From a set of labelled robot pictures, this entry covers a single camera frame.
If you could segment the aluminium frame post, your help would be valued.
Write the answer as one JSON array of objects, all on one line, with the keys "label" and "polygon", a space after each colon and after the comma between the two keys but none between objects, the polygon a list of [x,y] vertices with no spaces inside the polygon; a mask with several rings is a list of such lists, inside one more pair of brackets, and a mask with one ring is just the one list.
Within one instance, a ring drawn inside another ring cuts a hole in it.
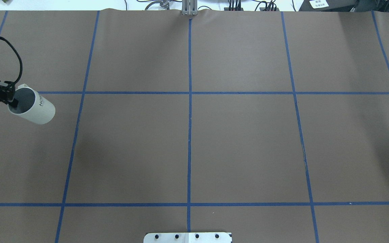
[{"label": "aluminium frame post", "polygon": [[182,15],[183,16],[195,16],[198,14],[198,1],[197,0],[181,0],[182,2]]}]

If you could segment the white mug grey inside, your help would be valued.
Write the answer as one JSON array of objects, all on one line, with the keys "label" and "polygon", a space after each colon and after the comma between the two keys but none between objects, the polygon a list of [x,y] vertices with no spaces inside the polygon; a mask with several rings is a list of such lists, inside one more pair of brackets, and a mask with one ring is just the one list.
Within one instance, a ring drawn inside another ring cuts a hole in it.
[{"label": "white mug grey inside", "polygon": [[8,109],[13,115],[39,125],[49,123],[56,114],[53,103],[26,84],[15,90]]}]

